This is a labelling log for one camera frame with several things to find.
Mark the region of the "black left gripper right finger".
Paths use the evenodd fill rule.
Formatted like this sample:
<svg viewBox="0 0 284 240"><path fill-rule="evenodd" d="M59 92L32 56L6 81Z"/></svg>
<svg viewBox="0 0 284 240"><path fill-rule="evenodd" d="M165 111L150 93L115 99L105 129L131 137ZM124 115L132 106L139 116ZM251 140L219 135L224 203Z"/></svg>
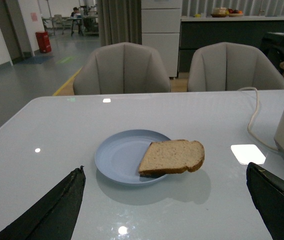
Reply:
<svg viewBox="0 0 284 240"><path fill-rule="evenodd" d="M250 162L246 185L272 239L284 240L284 180Z"/></svg>

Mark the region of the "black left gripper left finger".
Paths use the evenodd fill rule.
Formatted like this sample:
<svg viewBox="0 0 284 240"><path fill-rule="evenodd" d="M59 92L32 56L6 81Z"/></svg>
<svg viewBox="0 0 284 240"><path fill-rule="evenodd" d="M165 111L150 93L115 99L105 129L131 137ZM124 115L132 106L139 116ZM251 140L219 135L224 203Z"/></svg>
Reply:
<svg viewBox="0 0 284 240"><path fill-rule="evenodd" d="M74 169L0 231L0 240L70 240L81 209L85 184L84 167Z"/></svg>

